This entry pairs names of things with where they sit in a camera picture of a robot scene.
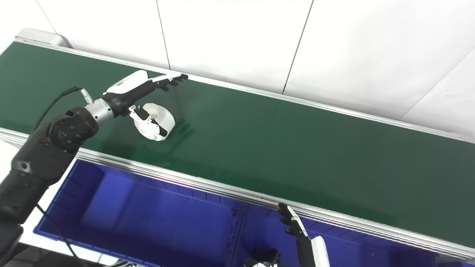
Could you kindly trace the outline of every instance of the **black cable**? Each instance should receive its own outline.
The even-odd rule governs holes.
[[[49,216],[49,214],[47,214],[41,207],[39,204],[36,204],[36,208],[41,211],[41,213],[43,213],[43,216],[49,220],[49,222],[53,225],[53,227],[55,228],[56,232],[58,232],[59,234],[59,237],[64,241],[64,243],[66,243],[66,246],[67,248],[69,249],[69,251],[71,251],[71,254],[73,254],[73,257],[79,261],[79,263],[84,266],[84,267],[90,267],[89,264],[86,263],[86,261],[84,261],[83,259],[81,259],[80,257],[77,256],[77,254],[74,252],[73,248],[71,247],[71,244],[69,243],[69,241],[67,240],[66,236],[63,234],[63,232],[59,229],[59,227],[56,225],[56,223],[53,221],[53,219]]]
[[[76,92],[76,91],[79,91],[81,90],[82,88],[80,87],[72,87],[72,88],[69,88],[68,90],[60,93],[54,100],[53,102],[51,102],[49,104],[49,106],[45,109],[45,111],[41,114],[41,116],[39,117],[39,119],[36,121],[35,123],[35,126],[33,127],[33,131],[31,132],[34,132],[36,130],[36,128],[38,128],[39,124],[41,123],[41,121],[45,118],[46,114],[48,113],[48,111],[56,104],[56,102],[58,102],[59,99],[61,99],[62,97],[72,93],[72,92]]]

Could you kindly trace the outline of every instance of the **white wall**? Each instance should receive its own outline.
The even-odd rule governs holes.
[[[23,28],[54,32],[35,0],[0,0],[0,53]]]
[[[77,49],[475,133],[472,0],[38,3],[0,1],[0,51],[54,27]]]

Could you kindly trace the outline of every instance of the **black robotic arm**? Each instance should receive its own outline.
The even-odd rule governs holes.
[[[176,86],[177,81],[188,79],[181,73],[148,79],[145,71],[138,72],[116,83],[95,101],[84,89],[73,87],[81,90],[88,105],[41,124],[17,152],[10,172],[0,183],[0,267],[6,264],[21,237],[21,224],[48,187],[61,179],[78,149],[97,133],[100,125],[120,115],[127,116],[136,101],[155,89],[168,90],[168,84]]]

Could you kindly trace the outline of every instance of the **robotic arm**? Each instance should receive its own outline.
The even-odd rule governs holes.
[[[280,221],[287,225],[285,233],[296,237],[297,254],[300,267],[330,267],[325,241],[317,236],[313,239],[307,234],[305,227],[296,212],[287,204],[279,203]],[[280,264],[280,253],[276,249],[269,251],[253,251],[253,258],[244,262],[244,267],[285,267]]]
[[[168,84],[188,79],[182,73],[149,79],[139,70],[110,87],[96,100],[81,89],[87,105],[76,107],[64,115],[41,124],[29,136],[11,163],[11,171],[0,183],[0,267],[3,266],[23,232],[23,224],[48,187],[59,181],[78,149],[94,136],[105,122],[118,116],[131,115],[140,123],[152,124],[152,130],[167,135],[144,110],[134,104]]]

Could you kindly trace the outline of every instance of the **blue plastic bin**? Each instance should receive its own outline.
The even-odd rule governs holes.
[[[275,248],[298,267],[295,238],[275,210],[77,161],[47,213],[68,239],[145,266],[241,267],[252,249]],[[332,267],[436,267],[436,254],[303,219]],[[43,218],[35,232],[59,239]]]

